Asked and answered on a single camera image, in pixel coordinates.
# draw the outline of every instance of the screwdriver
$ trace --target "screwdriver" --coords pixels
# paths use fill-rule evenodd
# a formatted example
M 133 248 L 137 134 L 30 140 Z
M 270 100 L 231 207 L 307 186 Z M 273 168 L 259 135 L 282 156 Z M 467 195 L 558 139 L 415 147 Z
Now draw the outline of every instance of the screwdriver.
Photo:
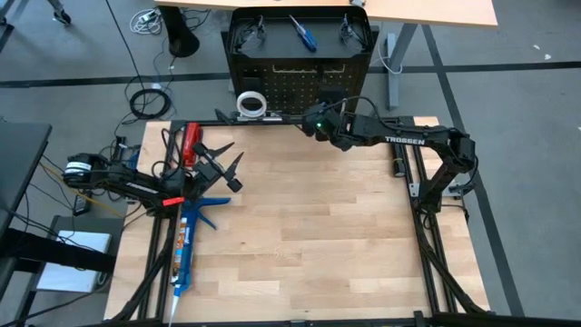
M 312 33 L 304 27 L 304 25 L 299 24 L 296 19 L 292 15 L 289 15 L 290 19 L 294 23 L 294 28 L 299 33 L 300 38 L 302 39 L 303 44 L 309 49 L 311 52 L 317 51 L 317 40 L 312 36 Z

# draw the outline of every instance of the pegboard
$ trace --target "pegboard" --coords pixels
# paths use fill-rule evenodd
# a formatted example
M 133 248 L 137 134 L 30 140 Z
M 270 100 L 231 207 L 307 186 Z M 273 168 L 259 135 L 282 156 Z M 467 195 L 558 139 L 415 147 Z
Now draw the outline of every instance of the pegboard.
M 315 104 L 321 86 L 342 86 L 351 95 L 350 88 L 359 78 L 357 67 L 348 64 L 256 65 L 244 67 L 241 73 L 259 77 L 269 111 L 285 114 L 302 114 Z
M 348 96 L 360 94 L 377 39 L 377 34 L 371 34 L 364 10 L 354 6 L 329 7 L 326 16 L 317 20 L 320 11 L 317 12 L 316 7 L 267 9 L 241 8 L 232 15 L 233 25 L 240 20 L 248 22 L 248 18 L 257 13 L 264 15 L 267 39 L 261 46 L 253 45 L 252 51 L 233 50 L 231 41 L 235 26 L 231 25 L 228 33 L 222 33 L 237 96 L 245 91 L 256 91 L 266 98 L 269 112 L 303 114 L 317 103 L 322 86 L 341 86 Z M 318 40 L 317 53 L 307 52 L 296 32 L 284 21 L 290 11 L 297 19 L 307 22 L 315 35 L 328 35 L 323 39 L 325 43 Z M 354 25 L 369 40 L 369 49 L 354 50 L 340 41 L 337 32 L 345 13 L 355 17 Z M 346 110 L 355 111 L 356 106 L 356 102 L 350 102 Z

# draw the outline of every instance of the gray desk leg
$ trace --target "gray desk leg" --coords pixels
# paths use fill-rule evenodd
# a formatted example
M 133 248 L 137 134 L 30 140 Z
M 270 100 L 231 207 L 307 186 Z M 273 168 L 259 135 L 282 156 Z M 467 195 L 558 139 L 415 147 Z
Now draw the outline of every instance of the gray desk leg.
M 414 36 L 417 27 L 417 24 L 405 23 L 401 27 L 399 37 L 390 33 L 385 39 L 385 47 L 388 53 L 388 66 L 392 72 L 399 72 L 403 56 L 408 50 L 409 43 L 411 42 L 411 38 Z M 388 110 L 393 110 L 399 107 L 399 74 L 388 72 L 388 92 Z

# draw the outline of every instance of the blue caulk tube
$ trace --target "blue caulk tube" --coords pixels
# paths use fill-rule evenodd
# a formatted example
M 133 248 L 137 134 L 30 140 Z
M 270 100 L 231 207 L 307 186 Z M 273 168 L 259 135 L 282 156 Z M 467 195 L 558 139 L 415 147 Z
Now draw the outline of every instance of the blue caulk tube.
M 193 258 L 193 236 L 196 229 L 198 218 L 209 224 L 214 230 L 216 226 L 200 212 L 204 205 L 219 205 L 230 201 L 230 198 L 202 198 L 195 205 L 185 202 L 182 205 L 182 218 L 179 221 L 178 240 L 175 245 L 175 255 L 173 258 L 172 268 L 172 313 L 170 315 L 169 326 L 172 326 L 173 315 L 178 306 L 182 293 L 190 287 L 192 277 L 190 270 L 192 268 Z

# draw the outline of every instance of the metal bracket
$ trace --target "metal bracket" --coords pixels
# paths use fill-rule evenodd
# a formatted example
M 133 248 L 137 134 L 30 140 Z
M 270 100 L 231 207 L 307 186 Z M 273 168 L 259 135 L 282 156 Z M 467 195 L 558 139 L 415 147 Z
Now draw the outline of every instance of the metal bracket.
M 365 5 L 365 0 L 349 0 L 349 3 L 363 8 L 363 6 Z
M 416 321 L 416 327 L 426 327 L 426 320 L 424 319 L 424 314 L 421 311 L 414 312 L 414 320 Z
M 459 186 L 459 183 L 456 181 L 452 181 L 450 185 L 442 192 L 442 196 L 449 196 L 449 197 L 460 197 L 462 193 L 460 191 L 450 191 L 450 187 Z M 418 197 L 419 196 L 419 183 L 411 183 L 409 185 L 409 194 L 411 197 Z

